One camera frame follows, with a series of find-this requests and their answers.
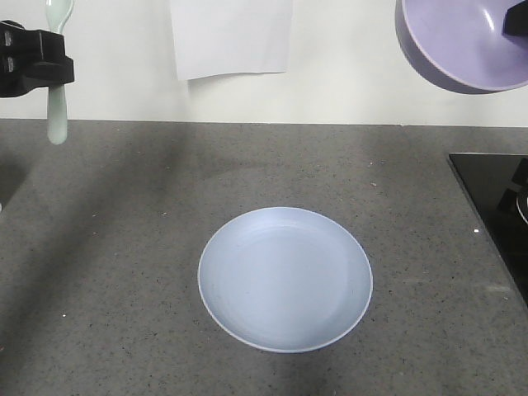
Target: paper sheet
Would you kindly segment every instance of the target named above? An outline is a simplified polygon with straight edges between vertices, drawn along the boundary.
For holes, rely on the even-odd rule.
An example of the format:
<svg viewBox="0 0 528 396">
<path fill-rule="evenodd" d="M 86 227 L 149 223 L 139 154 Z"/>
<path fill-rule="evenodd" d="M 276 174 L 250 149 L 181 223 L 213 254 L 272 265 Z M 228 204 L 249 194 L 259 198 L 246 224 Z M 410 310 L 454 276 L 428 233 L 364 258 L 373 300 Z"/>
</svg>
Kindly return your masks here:
<svg viewBox="0 0 528 396">
<path fill-rule="evenodd" d="M 286 71 L 293 0 L 171 0 L 179 80 Z"/>
</svg>

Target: speckled countertop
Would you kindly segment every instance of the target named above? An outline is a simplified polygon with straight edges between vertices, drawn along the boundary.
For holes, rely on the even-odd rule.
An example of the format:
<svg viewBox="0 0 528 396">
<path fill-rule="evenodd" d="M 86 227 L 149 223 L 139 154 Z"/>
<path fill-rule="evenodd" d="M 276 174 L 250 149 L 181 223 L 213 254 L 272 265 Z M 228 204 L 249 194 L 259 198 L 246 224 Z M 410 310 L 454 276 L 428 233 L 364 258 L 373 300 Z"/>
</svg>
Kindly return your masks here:
<svg viewBox="0 0 528 396">
<path fill-rule="evenodd" d="M 528 394 L 528 309 L 450 152 L 528 152 L 528 131 L 0 120 L 0 394 Z M 298 206 L 367 251 L 370 308 L 341 341 L 236 341 L 196 286 L 249 210 Z"/>
</svg>

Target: purple bowl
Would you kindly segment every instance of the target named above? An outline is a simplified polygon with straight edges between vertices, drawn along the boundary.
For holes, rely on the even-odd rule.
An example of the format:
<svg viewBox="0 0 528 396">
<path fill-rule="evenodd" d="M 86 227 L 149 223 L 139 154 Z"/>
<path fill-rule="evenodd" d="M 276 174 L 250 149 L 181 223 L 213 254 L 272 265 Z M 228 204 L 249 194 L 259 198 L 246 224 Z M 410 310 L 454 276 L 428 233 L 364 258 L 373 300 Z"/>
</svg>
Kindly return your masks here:
<svg viewBox="0 0 528 396">
<path fill-rule="evenodd" d="M 521 0 L 397 0 L 396 33 L 409 63 L 429 82 L 459 93 L 528 84 L 528 37 L 502 33 Z"/>
</svg>

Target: plate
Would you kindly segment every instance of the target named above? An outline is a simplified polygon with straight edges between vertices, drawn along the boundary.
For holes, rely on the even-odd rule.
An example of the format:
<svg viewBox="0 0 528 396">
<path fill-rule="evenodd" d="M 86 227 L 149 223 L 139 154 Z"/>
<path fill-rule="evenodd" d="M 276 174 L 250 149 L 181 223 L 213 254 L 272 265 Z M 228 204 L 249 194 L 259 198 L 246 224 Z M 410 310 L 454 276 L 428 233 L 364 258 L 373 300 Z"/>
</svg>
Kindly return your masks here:
<svg viewBox="0 0 528 396">
<path fill-rule="evenodd" d="M 528 187 L 523 187 L 517 194 L 517 209 L 522 219 L 528 224 Z"/>
<path fill-rule="evenodd" d="M 361 320 L 372 271 L 341 225 L 299 208 L 254 210 L 229 221 L 198 267 L 205 307 L 241 342 L 294 353 L 325 347 Z"/>
</svg>

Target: cooktop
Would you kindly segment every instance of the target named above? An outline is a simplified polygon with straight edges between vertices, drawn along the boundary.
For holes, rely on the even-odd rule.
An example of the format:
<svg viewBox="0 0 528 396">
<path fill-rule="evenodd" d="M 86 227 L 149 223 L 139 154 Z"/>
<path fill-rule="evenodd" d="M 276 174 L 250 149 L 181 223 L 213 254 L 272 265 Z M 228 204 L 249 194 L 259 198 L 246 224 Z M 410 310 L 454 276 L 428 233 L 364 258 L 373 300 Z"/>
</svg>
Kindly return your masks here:
<svg viewBox="0 0 528 396">
<path fill-rule="evenodd" d="M 450 160 L 528 304 L 528 154 L 453 153 Z"/>
</svg>

